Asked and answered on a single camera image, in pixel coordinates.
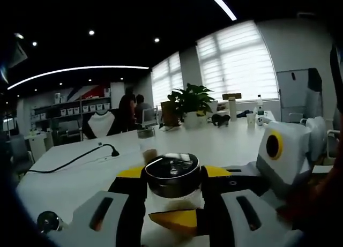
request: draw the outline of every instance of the window blind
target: window blind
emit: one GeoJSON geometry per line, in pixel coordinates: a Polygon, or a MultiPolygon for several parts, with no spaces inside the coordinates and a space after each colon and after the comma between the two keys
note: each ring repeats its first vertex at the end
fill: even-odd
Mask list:
{"type": "Polygon", "coordinates": [[[161,107],[161,102],[168,101],[167,96],[172,89],[183,89],[178,53],[171,55],[152,69],[151,82],[154,106],[158,107],[161,107]]]}
{"type": "Polygon", "coordinates": [[[211,34],[197,46],[202,80],[211,97],[241,93],[237,101],[278,99],[274,67],[262,36],[253,21],[211,34]]]}

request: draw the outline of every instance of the potted plant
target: potted plant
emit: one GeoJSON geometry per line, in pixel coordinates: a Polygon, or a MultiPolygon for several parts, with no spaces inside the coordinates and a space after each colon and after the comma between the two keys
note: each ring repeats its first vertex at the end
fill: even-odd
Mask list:
{"type": "Polygon", "coordinates": [[[186,128],[196,128],[200,124],[201,116],[212,112],[209,102],[214,98],[208,95],[211,90],[205,86],[187,84],[187,89],[174,89],[168,95],[168,99],[174,103],[175,114],[184,122],[186,128]]]}

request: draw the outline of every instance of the green plant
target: green plant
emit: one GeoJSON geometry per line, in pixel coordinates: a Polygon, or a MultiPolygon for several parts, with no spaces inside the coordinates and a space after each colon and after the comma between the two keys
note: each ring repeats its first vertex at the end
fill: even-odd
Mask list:
{"type": "Polygon", "coordinates": [[[203,111],[204,114],[212,112],[208,103],[214,98],[208,95],[211,90],[203,85],[187,84],[187,89],[173,89],[174,91],[168,95],[168,99],[175,105],[175,114],[181,119],[185,113],[193,111],[203,111]]]}

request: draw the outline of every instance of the black ceiling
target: black ceiling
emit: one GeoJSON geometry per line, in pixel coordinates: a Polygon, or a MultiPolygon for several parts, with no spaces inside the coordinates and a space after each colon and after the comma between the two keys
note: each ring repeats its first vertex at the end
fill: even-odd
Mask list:
{"type": "MultiPolygon", "coordinates": [[[[224,0],[240,22],[321,12],[323,0],[224,0]]],[[[213,0],[16,0],[11,30],[28,59],[8,72],[10,85],[37,74],[92,65],[153,67],[233,22],[213,0]],[[89,36],[88,31],[95,31],[89,36]]],[[[2,100],[59,87],[134,82],[146,70],[96,69],[52,74],[3,90],[2,100]]]]}

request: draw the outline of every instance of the curved light strip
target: curved light strip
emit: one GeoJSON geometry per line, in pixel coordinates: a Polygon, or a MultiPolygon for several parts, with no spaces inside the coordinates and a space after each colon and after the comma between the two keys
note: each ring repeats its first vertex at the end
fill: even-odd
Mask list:
{"type": "Polygon", "coordinates": [[[113,68],[117,68],[117,69],[149,69],[146,66],[80,66],[78,68],[60,69],[60,70],[55,70],[55,71],[39,74],[39,75],[34,76],[34,77],[26,78],[20,82],[15,83],[14,85],[11,85],[10,87],[7,88],[7,90],[10,90],[10,89],[12,89],[18,85],[21,85],[27,81],[36,79],[38,77],[47,76],[49,74],[55,74],[55,73],[60,73],[60,72],[65,72],[65,71],[72,71],[72,70],[80,70],[80,69],[113,69],[113,68]]]}
{"type": "Polygon", "coordinates": [[[236,16],[233,14],[231,9],[223,2],[223,0],[214,0],[223,10],[224,12],[229,16],[229,18],[232,21],[237,20],[236,16]]]}

